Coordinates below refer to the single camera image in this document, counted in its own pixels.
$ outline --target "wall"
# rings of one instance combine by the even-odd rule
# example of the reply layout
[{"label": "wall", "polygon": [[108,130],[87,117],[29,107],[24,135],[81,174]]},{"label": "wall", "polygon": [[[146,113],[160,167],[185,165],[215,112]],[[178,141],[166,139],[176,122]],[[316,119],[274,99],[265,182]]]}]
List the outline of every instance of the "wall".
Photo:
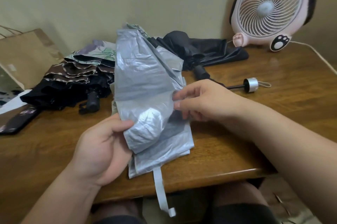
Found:
[{"label": "wall", "polygon": [[[228,13],[233,0],[0,0],[0,24],[23,31],[41,27],[64,54],[92,39],[116,40],[128,21],[150,35],[182,30],[191,37],[232,35]],[[313,21],[295,39],[313,44],[337,61],[337,0],[318,0]]]}]

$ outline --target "power cord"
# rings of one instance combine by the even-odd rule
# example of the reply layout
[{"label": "power cord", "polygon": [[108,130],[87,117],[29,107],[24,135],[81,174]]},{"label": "power cord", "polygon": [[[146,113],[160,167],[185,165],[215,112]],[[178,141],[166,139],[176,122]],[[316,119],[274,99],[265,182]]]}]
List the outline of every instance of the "power cord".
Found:
[{"label": "power cord", "polygon": [[315,53],[316,55],[318,55],[319,58],[322,59],[322,61],[330,68],[330,70],[332,70],[333,73],[335,73],[337,75],[337,71],[335,70],[334,67],[332,67],[331,64],[329,64],[329,62],[327,60],[325,60],[325,58],[311,45],[306,44],[306,43],[302,43],[302,42],[297,42],[297,41],[291,41],[292,43],[296,43],[296,44],[300,44],[300,45],[304,45],[307,47],[310,47]]}]

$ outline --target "desk fan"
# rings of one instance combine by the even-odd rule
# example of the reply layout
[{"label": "desk fan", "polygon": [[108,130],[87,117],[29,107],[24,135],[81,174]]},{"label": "desk fan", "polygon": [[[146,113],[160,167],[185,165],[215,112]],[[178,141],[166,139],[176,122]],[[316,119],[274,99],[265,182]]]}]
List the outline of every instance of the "desk fan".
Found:
[{"label": "desk fan", "polygon": [[230,14],[236,33],[233,43],[268,45],[279,51],[311,20],[315,6],[316,0],[235,0]]}]

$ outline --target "rope handle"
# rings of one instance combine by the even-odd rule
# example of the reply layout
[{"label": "rope handle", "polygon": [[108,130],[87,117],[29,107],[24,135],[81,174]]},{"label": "rope handle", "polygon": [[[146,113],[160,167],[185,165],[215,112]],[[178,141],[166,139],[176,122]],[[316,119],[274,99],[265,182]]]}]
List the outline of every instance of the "rope handle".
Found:
[{"label": "rope handle", "polygon": [[23,34],[23,32],[20,32],[20,31],[18,31],[18,30],[15,30],[15,29],[12,29],[12,28],[9,28],[9,27],[6,27],[6,26],[0,25],[0,27],[3,28],[3,29],[5,29],[5,30],[7,30],[7,31],[9,31],[12,35],[18,35],[18,34],[15,34],[15,33],[12,32],[12,31],[18,32],[19,34]]}]

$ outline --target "brown paper bag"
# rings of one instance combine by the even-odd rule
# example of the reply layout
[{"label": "brown paper bag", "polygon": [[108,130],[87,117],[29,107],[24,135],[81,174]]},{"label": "brown paper bag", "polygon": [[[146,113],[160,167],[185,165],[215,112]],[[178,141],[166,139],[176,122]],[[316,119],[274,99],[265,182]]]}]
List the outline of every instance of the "brown paper bag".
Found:
[{"label": "brown paper bag", "polygon": [[9,37],[0,34],[4,37],[0,40],[0,67],[22,89],[35,87],[52,65],[63,60],[56,45],[41,29],[21,33],[0,27],[12,34]]}]

